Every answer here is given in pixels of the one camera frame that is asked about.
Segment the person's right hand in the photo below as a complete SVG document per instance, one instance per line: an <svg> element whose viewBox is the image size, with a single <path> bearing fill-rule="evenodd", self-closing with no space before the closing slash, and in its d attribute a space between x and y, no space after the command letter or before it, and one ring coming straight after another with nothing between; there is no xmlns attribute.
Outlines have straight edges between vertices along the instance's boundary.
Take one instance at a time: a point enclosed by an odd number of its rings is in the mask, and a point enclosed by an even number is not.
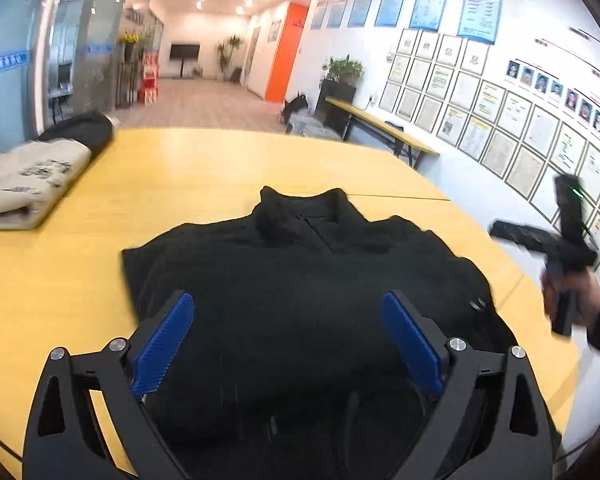
<svg viewBox="0 0 600 480"><path fill-rule="evenodd" d="M591 269L551 278L547 270L541 274L541 290L545 314L554 320L561 292L574 290L578 300L578 311L573 324L590 330L600 315L600 283Z"/></svg>

